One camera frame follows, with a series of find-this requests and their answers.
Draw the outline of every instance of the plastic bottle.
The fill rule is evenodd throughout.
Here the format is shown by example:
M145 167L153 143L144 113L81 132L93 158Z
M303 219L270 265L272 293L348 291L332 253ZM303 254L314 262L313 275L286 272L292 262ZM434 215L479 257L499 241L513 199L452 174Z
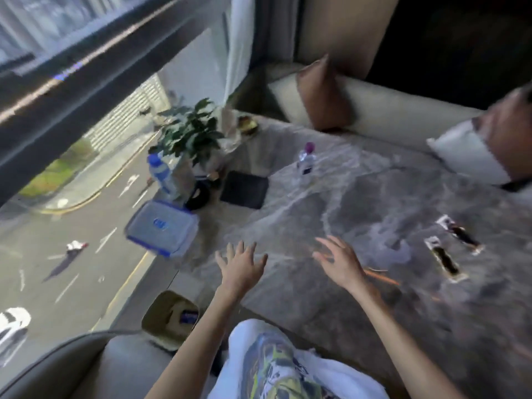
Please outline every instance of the plastic bottle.
M312 181L314 170L314 164L316 162L316 155L314 150L316 146L313 142L305 144L305 148L299 154L299 160L297 161L297 183L299 185L309 185Z
M148 155L148 165L153 179L157 180L166 200L175 200L179 197L179 190L174 183L172 172L158 154Z

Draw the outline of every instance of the sidewalk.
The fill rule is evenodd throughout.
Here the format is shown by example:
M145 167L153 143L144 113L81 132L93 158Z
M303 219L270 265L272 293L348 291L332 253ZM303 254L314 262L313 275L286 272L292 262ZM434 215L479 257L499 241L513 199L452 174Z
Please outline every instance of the sidewalk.
M139 117L109 143L86 168L72 179L41 211L74 209L102 190L131 157L155 137L151 119Z

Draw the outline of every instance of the white curtain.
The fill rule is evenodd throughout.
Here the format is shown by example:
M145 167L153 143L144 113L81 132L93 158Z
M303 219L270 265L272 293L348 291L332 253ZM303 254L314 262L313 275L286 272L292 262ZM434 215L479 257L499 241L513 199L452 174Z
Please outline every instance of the white curtain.
M229 59L224 101L227 101L247 75L254 33L255 0L231 0Z

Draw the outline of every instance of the hand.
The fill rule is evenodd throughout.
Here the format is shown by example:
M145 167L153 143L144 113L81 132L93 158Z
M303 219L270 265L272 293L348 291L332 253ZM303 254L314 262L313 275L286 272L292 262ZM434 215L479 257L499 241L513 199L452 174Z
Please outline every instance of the hand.
M222 258L220 251L216 251L216 262L222 271L220 288L237 301L255 287L264 274L268 255L264 255L260 261L254 263L256 246L255 242L244 250L244 241L240 241L235 252L233 245L228 244L227 262Z
M368 294L379 295L378 290L367 282L353 248L338 237L328 235L327 238L316 238L316 241L329 248L334 262L329 262L320 252L312 254L312 257L323 267L325 274L337 285L349 291L356 300Z

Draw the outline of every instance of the grass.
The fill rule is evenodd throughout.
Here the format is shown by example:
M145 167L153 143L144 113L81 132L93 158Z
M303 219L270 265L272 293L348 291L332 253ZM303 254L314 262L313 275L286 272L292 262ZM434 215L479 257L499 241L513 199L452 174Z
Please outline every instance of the grass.
M78 140L61 157L24 186L19 194L31 198L54 193L94 159L94 156L95 151L90 142L83 138Z

